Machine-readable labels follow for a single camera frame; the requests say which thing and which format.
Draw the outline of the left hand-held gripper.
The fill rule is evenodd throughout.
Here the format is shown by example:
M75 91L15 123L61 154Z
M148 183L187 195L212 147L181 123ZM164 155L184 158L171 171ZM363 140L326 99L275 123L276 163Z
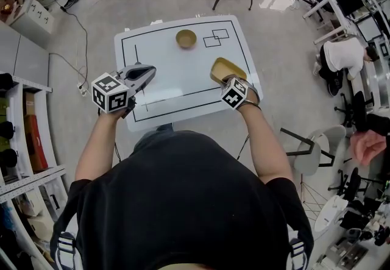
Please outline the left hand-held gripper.
M136 105L135 94L155 77L156 67L136 63L125 66L114 75L103 73L92 81L92 101L104 113L125 109L123 118Z

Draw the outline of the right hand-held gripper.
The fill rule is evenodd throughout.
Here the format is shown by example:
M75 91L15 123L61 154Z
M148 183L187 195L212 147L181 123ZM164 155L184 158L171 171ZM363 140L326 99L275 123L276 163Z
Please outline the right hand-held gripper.
M236 76L223 78L221 100L234 110L243 105L260 107L257 89L247 80Z

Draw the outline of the rectangular tan tray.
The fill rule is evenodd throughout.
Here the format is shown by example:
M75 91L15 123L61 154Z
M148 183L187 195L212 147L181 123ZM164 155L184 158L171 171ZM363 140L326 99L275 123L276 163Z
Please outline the rectangular tan tray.
M218 84L224 84L232 76L247 79L247 74L240 67L225 58L218 57L211 67L210 78Z

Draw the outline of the person's right forearm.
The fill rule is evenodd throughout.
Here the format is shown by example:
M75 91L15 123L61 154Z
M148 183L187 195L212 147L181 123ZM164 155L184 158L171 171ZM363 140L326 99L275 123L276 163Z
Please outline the person's right forearm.
M261 109L253 104L245 104L238 111L247 126L252 161L259 179L263 183L276 178L292 180L293 174L286 152Z

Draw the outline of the person's left forearm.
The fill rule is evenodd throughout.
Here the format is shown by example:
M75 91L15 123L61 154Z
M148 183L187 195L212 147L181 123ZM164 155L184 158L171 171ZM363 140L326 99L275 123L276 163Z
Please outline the person's left forearm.
M112 168L116 125L125 111L99 115L77 164L75 181L97 179Z

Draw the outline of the round tan bowl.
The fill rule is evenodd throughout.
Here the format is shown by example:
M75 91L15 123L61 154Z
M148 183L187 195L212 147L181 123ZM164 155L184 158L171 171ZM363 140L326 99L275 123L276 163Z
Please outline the round tan bowl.
M175 40L182 49L190 49L196 44L197 36L192 30L183 29L177 32Z

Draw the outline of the gray shell chair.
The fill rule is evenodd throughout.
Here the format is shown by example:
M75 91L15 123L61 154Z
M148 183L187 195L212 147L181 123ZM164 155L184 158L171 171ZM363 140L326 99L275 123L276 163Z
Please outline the gray shell chair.
M330 170L335 166L338 148L346 137L346 128L336 125L312 132L299 144L299 155L295 157L293 168L300 175L300 200L308 219L313 223L326 203L319 188L306 179L319 176L320 170Z

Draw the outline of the white drawer cabinet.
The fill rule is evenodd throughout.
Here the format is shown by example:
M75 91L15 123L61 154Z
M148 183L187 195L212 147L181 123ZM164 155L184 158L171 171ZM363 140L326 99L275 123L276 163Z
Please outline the white drawer cabinet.
M54 28L54 17L37 0L16 5L6 24L35 44L46 49Z

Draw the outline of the white tall cabinet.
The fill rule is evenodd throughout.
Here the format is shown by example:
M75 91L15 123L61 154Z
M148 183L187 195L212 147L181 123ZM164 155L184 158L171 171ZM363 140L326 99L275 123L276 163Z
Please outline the white tall cabinet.
M0 72L48 86L49 53L0 21Z

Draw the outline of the person's black t-shirt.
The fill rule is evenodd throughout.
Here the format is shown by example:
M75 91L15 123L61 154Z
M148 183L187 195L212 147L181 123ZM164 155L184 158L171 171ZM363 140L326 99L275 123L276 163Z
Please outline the person's black t-shirt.
M71 184L54 225L51 257L67 268L288 270L297 244L313 251L295 184L263 183L206 135L146 139L104 175Z

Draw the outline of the white desk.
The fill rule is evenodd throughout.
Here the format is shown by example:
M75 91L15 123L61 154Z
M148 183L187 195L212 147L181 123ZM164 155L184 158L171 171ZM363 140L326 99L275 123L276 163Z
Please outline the white desk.
M344 16L340 6L338 5L336 0L322 0L318 4L316 4L313 8L311 8L309 11L307 11L302 18L306 19L309 16L311 16L314 12L319 10L321 7L329 4L331 8L334 11L335 16L337 17L337 20L340 24L339 27L336 29L333 29L331 32L328 32L327 34L315 39L313 41L314 44L319 44L324 40L329 39L331 36L336 35L337 33L344 32L344 35L346 36L358 36L359 31L356 27L356 24L354 22L351 22L347 19L346 16Z

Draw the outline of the black monitor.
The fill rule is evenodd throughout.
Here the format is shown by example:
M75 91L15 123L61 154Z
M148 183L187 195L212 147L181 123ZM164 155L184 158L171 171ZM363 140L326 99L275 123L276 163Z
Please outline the black monitor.
M365 7L363 0L336 0L344 16L349 16L362 7Z

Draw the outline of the white-screen monitor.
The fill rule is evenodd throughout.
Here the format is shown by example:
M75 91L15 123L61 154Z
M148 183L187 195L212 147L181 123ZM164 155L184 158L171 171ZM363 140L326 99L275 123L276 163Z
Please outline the white-screen monitor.
M374 41L382 36L382 31L372 14L355 21L355 25L366 42Z

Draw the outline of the white round side table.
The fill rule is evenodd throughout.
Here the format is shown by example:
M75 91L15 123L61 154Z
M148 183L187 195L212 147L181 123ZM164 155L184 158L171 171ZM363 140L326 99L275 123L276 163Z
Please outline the white round side table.
M315 223L314 231L325 230L335 219L336 215L346 209L348 201L338 195L332 196L320 210Z

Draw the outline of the white shelf unit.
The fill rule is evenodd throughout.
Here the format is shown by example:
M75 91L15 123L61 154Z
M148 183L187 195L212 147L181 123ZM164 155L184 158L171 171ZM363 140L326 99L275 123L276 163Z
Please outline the white shelf unit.
M0 71L0 254L10 269L55 270L49 242L67 192L49 130L51 91Z

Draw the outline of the black metal frame stool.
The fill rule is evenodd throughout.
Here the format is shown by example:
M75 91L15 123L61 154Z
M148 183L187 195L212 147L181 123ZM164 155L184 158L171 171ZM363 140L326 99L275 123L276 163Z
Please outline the black metal frame stool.
M304 143L306 145L309 145L309 148L306 150L298 150L298 151L291 151L287 152L288 157L298 157L298 156L309 156L309 157L321 157L321 155L324 155L328 158L330 158L331 162L330 163L321 163L320 160L317 162L318 167L332 167L334 164L335 156L329 154L328 152L325 152L321 149L320 145L316 143L315 141L309 139L309 138L304 138L288 129L285 128L280 128L280 131L282 133L285 133L295 139L298 139L301 141L301 143Z

